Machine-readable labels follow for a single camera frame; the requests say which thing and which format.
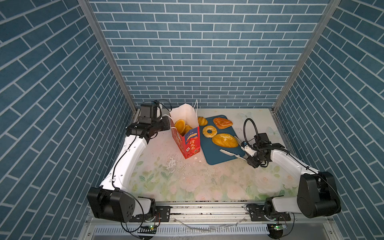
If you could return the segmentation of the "small striped pumpkin bun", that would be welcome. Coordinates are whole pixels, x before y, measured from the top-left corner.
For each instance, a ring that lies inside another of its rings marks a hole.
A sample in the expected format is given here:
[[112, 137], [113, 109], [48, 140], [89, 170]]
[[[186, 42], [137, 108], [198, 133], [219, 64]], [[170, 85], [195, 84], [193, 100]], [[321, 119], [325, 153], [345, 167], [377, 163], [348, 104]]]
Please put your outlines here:
[[180, 135], [184, 135], [184, 131], [186, 129], [186, 122], [183, 119], [179, 119], [175, 122], [175, 128], [177, 129]]

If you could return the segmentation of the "steel tongs with white tips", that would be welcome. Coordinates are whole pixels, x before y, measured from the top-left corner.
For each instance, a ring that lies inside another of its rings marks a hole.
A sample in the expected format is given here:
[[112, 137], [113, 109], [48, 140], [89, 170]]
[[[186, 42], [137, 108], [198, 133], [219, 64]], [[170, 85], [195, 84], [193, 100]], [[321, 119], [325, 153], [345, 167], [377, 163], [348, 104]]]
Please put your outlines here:
[[246, 159], [248, 156], [247, 156], [246, 152], [241, 148], [242, 142], [239, 140], [239, 138], [237, 136], [231, 135], [231, 137], [233, 139], [235, 139], [235, 142], [238, 144], [237, 147], [236, 148], [224, 148], [224, 147], [219, 146], [219, 150], [228, 156], [232, 156], [234, 158]]

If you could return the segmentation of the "sesame covered golden bun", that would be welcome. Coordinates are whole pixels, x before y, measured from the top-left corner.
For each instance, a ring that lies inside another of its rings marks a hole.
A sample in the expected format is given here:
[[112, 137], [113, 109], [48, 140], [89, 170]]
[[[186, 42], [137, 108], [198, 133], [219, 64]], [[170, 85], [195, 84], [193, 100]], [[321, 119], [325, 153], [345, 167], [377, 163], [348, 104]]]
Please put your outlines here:
[[230, 134], [217, 134], [212, 138], [212, 142], [224, 148], [236, 148], [238, 145]]

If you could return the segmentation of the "red white paper bag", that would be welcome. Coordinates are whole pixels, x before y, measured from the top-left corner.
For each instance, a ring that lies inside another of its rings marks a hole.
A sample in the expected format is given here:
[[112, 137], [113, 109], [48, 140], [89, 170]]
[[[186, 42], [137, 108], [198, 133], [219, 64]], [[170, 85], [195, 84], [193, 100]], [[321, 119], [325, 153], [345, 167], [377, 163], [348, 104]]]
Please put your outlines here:
[[[173, 139], [175, 140], [184, 158], [187, 159], [199, 153], [201, 150], [201, 143], [197, 107], [193, 107], [189, 104], [183, 104], [171, 110], [170, 117]], [[186, 125], [193, 128], [183, 136], [180, 135], [175, 128], [175, 122], [179, 119], [185, 120]]]

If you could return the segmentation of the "reddish brown flaky pastry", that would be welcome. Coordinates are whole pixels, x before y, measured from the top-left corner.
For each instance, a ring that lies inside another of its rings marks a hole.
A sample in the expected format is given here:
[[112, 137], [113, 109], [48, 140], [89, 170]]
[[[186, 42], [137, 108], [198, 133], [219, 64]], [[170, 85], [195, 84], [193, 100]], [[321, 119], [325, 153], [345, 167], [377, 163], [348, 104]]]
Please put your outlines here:
[[226, 118], [214, 118], [213, 122], [216, 125], [216, 127], [221, 130], [229, 128], [233, 125], [233, 122]]

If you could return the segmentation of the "small round striped bun back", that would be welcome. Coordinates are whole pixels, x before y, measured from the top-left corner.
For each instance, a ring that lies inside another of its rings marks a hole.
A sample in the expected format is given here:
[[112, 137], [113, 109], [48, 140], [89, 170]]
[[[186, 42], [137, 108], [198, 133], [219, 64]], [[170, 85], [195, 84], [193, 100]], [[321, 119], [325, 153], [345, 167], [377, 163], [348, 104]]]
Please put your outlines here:
[[200, 126], [206, 126], [208, 124], [208, 121], [204, 117], [198, 117], [198, 123]]

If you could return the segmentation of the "twisted ring bread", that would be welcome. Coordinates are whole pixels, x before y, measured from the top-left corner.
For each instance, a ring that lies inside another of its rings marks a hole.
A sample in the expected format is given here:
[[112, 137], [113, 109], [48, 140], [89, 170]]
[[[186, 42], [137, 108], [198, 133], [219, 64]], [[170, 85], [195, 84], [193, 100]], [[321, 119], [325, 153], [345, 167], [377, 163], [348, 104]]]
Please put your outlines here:
[[217, 133], [218, 131], [214, 126], [205, 126], [203, 128], [203, 135], [206, 138], [213, 138]]

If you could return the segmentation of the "yellow striped long roll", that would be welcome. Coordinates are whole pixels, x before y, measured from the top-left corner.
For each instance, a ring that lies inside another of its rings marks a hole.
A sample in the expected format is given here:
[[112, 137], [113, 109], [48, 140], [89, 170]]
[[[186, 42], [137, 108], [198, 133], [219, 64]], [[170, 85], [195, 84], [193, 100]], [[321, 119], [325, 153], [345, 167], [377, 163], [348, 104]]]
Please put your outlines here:
[[185, 127], [185, 130], [184, 130], [184, 134], [188, 133], [190, 130], [192, 130], [193, 128], [189, 125], [186, 125]]

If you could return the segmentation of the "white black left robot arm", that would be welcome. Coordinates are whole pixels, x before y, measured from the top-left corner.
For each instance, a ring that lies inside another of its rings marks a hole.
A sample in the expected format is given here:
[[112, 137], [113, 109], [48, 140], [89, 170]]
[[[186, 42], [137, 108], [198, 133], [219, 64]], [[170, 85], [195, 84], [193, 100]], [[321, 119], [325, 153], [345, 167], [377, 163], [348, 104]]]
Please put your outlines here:
[[170, 127], [170, 119], [163, 117], [159, 101], [141, 105], [138, 121], [126, 128], [124, 144], [112, 169], [99, 187], [92, 187], [87, 193], [95, 218], [128, 223], [151, 220], [155, 216], [155, 200], [134, 197], [128, 192], [129, 182], [149, 141]]

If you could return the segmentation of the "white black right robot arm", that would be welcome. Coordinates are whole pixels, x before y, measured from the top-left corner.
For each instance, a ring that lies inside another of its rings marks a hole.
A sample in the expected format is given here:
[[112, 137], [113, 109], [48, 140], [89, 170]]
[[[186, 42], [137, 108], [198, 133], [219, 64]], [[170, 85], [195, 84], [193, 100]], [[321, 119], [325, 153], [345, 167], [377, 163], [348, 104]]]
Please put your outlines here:
[[295, 213], [311, 219], [332, 216], [342, 210], [336, 181], [331, 173], [320, 172], [298, 160], [282, 144], [271, 143], [266, 134], [255, 135], [255, 141], [253, 145], [247, 140], [241, 143], [251, 167], [264, 168], [273, 162], [299, 181], [295, 197], [266, 199], [264, 214], [267, 218], [275, 218], [281, 213]]

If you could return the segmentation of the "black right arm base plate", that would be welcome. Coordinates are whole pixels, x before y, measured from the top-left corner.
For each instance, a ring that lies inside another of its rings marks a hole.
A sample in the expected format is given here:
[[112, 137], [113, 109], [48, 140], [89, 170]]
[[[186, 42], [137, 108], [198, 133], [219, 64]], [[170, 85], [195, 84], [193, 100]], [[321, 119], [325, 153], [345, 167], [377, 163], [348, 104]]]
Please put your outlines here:
[[245, 206], [245, 209], [249, 213], [252, 222], [288, 222], [291, 220], [289, 213], [276, 212], [273, 207], [268, 205], [248, 204]]

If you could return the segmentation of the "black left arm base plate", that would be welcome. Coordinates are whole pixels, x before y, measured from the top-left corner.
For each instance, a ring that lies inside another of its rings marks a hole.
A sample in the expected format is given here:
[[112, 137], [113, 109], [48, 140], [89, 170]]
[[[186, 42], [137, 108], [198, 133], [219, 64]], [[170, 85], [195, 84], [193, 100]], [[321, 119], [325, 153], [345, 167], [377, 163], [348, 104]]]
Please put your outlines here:
[[134, 214], [129, 220], [130, 223], [141, 223], [142, 221], [152, 222], [154, 217], [157, 217], [157, 221], [160, 223], [167, 223], [170, 220], [171, 207], [170, 206], [152, 206], [147, 214], [139, 213]]

